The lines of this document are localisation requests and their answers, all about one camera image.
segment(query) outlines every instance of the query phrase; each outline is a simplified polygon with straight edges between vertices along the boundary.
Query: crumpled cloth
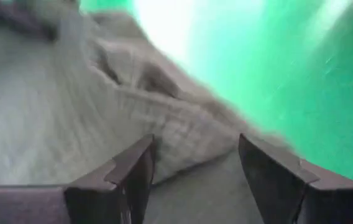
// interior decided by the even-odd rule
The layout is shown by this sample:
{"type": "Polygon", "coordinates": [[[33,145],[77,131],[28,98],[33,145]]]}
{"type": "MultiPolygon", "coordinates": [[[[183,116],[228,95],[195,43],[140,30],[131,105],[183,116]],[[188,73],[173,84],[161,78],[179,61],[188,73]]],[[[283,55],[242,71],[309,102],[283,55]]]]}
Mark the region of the crumpled cloth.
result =
{"type": "Polygon", "coordinates": [[[281,141],[184,74],[128,14],[18,2],[59,36],[51,43],[0,26],[0,185],[69,183],[154,133],[157,185],[146,223],[262,223],[239,133],[281,141]]]}

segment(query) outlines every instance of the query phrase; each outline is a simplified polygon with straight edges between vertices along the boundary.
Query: gray surface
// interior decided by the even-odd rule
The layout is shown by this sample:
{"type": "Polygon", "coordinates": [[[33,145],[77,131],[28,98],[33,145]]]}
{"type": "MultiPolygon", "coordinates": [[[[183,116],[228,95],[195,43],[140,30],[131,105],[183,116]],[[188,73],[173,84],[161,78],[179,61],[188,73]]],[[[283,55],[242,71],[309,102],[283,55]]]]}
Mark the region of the gray surface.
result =
{"type": "Polygon", "coordinates": [[[26,0],[57,25],[51,44],[0,27],[0,184],[67,183],[154,133],[155,182],[235,149],[154,189],[149,223],[260,223],[237,156],[255,133],[158,53],[121,12],[94,20],[26,0]]]}
{"type": "Polygon", "coordinates": [[[152,223],[262,224],[237,151],[154,188],[145,217],[152,223]]]}

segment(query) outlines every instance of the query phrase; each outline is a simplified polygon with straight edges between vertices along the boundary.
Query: gray blanket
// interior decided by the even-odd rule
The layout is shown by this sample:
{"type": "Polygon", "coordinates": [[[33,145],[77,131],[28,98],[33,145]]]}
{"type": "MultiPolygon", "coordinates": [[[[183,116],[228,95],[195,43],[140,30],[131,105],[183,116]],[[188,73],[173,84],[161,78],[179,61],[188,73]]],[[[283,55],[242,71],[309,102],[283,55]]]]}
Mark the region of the gray blanket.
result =
{"type": "Polygon", "coordinates": [[[161,184],[147,223],[262,222],[236,152],[240,132],[258,133],[159,53],[130,16],[20,2],[59,37],[49,43],[0,26],[0,184],[71,182],[154,133],[161,184]]]}

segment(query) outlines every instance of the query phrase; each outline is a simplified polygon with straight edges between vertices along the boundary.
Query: green background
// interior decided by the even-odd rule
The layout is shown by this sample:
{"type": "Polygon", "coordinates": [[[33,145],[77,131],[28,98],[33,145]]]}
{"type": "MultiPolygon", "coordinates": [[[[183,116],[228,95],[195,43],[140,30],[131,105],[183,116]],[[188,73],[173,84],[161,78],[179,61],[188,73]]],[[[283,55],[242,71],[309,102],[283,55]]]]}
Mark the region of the green background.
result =
{"type": "Polygon", "coordinates": [[[264,131],[353,179],[353,0],[83,0],[151,41],[264,131]]]}

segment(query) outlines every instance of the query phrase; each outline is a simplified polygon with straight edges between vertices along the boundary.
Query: gray fabric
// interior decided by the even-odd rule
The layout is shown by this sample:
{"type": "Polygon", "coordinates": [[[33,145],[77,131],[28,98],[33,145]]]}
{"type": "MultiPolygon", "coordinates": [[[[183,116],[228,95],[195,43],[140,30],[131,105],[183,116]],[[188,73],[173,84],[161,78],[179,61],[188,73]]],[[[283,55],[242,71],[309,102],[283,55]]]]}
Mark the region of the gray fabric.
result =
{"type": "Polygon", "coordinates": [[[55,43],[0,26],[0,184],[67,183],[145,133],[156,135],[147,223],[261,223],[236,152],[258,135],[188,78],[122,12],[81,16],[25,1],[58,27],[55,43]]]}

